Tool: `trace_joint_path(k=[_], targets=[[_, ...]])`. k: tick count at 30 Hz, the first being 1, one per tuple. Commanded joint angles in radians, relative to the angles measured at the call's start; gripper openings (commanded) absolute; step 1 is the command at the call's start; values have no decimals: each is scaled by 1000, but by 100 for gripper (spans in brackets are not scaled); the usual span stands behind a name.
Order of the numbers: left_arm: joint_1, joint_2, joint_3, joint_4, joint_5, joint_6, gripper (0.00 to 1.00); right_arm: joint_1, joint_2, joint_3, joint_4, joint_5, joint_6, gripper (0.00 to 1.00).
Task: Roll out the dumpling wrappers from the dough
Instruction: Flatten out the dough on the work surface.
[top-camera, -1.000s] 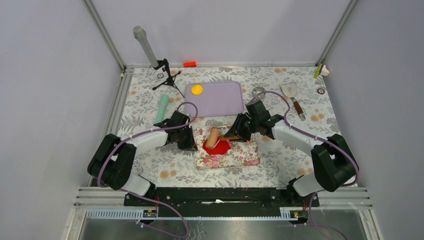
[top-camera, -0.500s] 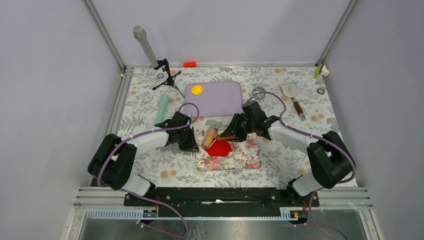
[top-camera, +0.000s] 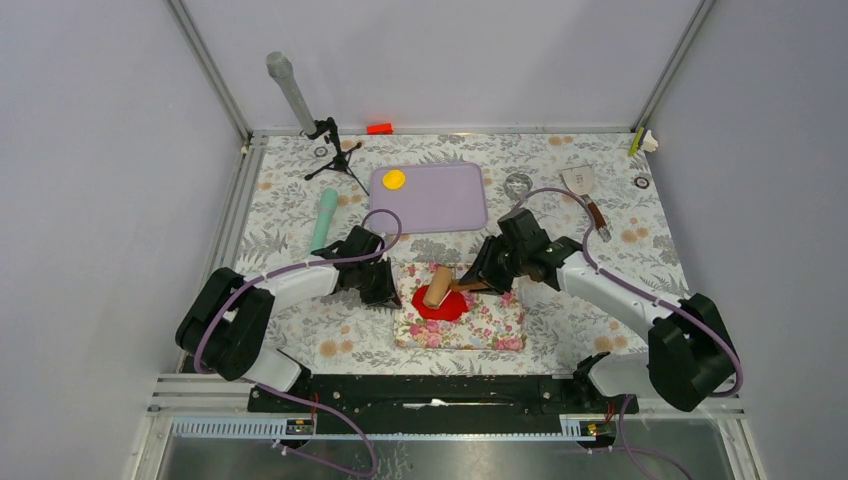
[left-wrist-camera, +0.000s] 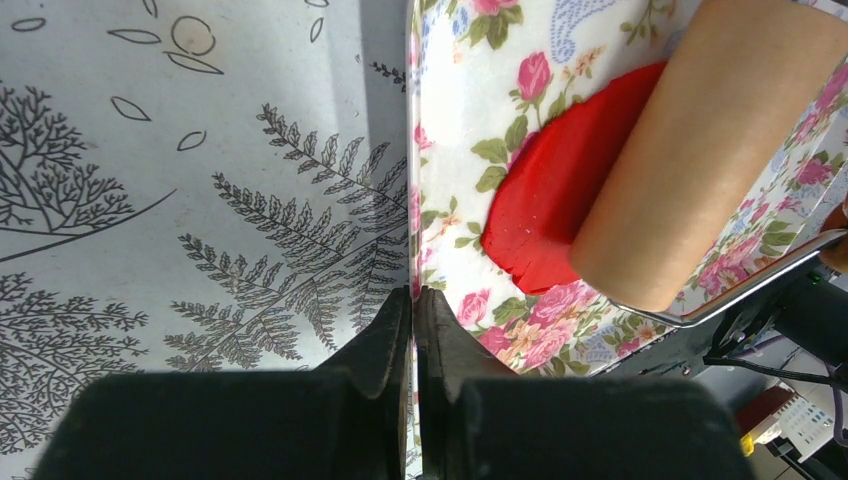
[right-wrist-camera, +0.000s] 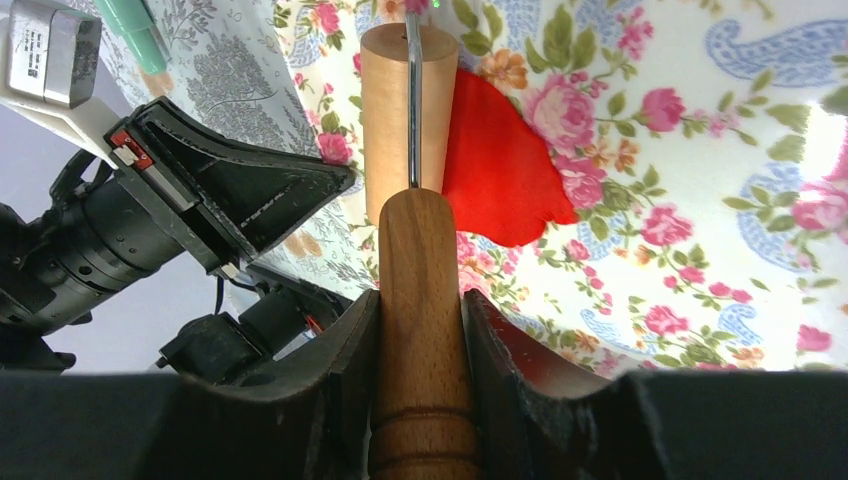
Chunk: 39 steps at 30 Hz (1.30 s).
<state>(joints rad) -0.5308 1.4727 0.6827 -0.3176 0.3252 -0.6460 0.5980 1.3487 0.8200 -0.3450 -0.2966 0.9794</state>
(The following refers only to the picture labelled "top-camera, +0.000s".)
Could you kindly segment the wooden dough roller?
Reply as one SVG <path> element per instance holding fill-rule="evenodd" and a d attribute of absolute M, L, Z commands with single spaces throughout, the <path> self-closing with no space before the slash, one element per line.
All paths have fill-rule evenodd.
<path fill-rule="evenodd" d="M 450 293 L 480 291 L 487 289 L 485 283 L 461 283 L 454 278 L 453 270 L 444 266 L 438 267 L 424 294 L 422 303 L 429 309 L 438 309 Z"/>

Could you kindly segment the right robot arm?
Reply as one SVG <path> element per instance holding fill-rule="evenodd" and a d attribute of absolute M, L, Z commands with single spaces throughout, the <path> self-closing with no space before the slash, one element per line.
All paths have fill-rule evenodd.
<path fill-rule="evenodd" d="M 624 324 L 647 345 L 644 352 L 596 354 L 581 361 L 573 377 L 575 402 L 597 412 L 612 398 L 652 396 L 684 411 L 723 394 L 722 384 L 741 370 L 721 315 L 702 294 L 675 299 L 651 293 L 638 282 L 593 262 L 577 241 L 551 239 L 526 209 L 498 221 L 458 286 L 475 293 L 504 294 L 527 277 L 580 298 Z"/>

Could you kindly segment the red dough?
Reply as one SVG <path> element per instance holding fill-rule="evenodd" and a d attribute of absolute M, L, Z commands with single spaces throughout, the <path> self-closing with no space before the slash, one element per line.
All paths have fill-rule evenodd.
<path fill-rule="evenodd" d="M 422 303 L 428 285 L 418 288 L 411 300 L 412 307 L 418 312 L 419 316 L 425 320 L 438 320 L 455 322 L 459 320 L 465 313 L 469 312 L 469 306 L 466 303 L 462 293 L 450 293 L 438 309 L 429 309 Z"/>

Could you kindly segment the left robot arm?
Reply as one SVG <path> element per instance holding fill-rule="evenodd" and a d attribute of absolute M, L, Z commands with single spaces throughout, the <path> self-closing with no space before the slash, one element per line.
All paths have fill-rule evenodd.
<path fill-rule="evenodd" d="M 398 309 L 390 259 L 383 239 L 362 226 L 313 251 L 305 261 L 249 279 L 222 267 L 204 284 L 175 333 L 175 342 L 193 356 L 197 371 L 228 381 L 248 381 L 272 389 L 288 411 L 309 401 L 306 369 L 291 356 L 265 346 L 270 319 L 301 302 L 348 290 L 367 307 Z"/>

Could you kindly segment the floral tray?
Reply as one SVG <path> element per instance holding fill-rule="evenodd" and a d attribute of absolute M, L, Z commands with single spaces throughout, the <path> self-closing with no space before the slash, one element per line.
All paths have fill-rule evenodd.
<path fill-rule="evenodd" d="M 393 321 L 398 347 L 437 350 L 522 351 L 527 344 L 524 307 L 516 291 L 500 295 L 449 291 L 436 309 L 423 300 L 436 263 L 402 263 L 395 286 L 401 308 Z"/>

